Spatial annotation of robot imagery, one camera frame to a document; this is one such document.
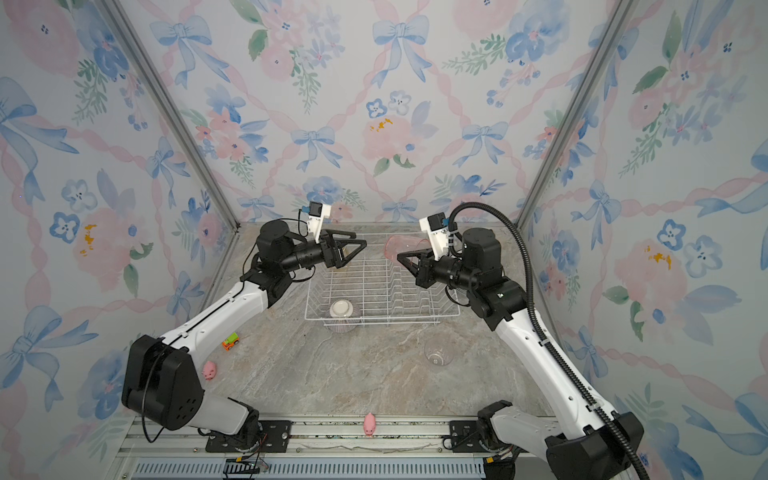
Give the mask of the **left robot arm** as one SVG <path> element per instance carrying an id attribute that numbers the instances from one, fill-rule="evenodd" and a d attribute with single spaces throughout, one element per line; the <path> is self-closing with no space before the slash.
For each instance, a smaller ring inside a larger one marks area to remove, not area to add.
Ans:
<path id="1" fill-rule="evenodd" d="M 302 235 L 284 220 L 265 223 L 239 281 L 197 316 L 130 347 L 122 404 L 144 422 L 175 431 L 191 427 L 245 450 L 261 439 L 258 411 L 205 391 L 203 366 L 238 328 L 273 307 L 298 283 L 299 270 L 346 267 L 367 246 L 354 232 L 309 224 Z"/>

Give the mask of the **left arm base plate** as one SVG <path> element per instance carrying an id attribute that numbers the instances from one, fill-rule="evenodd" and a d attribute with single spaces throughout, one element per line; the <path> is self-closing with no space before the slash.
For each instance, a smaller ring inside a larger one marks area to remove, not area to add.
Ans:
<path id="1" fill-rule="evenodd" d="M 205 446 L 206 453 L 285 453 L 293 423 L 289 420 L 258 420 L 247 422 L 234 435 L 212 433 Z"/>

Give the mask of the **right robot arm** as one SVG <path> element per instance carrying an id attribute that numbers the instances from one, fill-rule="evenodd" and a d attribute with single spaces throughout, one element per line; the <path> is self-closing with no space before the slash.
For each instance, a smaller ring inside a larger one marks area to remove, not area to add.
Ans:
<path id="1" fill-rule="evenodd" d="M 628 479 L 640 474 L 640 421 L 597 393 L 553 340 L 532 296 L 505 275 L 501 244 L 493 231 L 467 230 L 461 252 L 454 254 L 447 228 L 424 221 L 421 230 L 428 248 L 398 254 L 399 263 L 419 287 L 440 283 L 463 292 L 468 307 L 515 353 L 554 413 L 547 421 L 509 401 L 481 409 L 477 431 L 480 444 L 493 454 L 489 460 L 512 460 L 526 452 L 544 460 L 558 479 Z"/>

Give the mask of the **clear glass cup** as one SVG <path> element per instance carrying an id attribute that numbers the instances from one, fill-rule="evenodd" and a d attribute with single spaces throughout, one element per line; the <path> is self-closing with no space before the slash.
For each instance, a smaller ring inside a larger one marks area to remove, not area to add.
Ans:
<path id="1" fill-rule="evenodd" d="M 431 339 L 424 345 L 425 359 L 435 366 L 447 366 L 454 357 L 453 348 L 448 342 Z"/>

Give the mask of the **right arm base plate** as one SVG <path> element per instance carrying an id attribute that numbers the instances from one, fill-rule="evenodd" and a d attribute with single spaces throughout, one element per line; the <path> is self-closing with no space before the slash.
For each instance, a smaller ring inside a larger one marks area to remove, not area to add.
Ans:
<path id="1" fill-rule="evenodd" d="M 443 447 L 454 453 L 487 453 L 476 420 L 452 420 Z"/>

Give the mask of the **pink plastic cup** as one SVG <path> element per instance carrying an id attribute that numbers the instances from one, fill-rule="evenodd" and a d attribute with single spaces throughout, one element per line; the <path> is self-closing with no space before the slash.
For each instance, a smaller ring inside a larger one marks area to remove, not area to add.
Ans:
<path id="1" fill-rule="evenodd" d="M 396 234 L 388 238 L 384 247 L 384 256 L 393 264 L 398 264 L 397 256 L 400 253 L 430 249 L 427 238 L 415 235 Z"/>

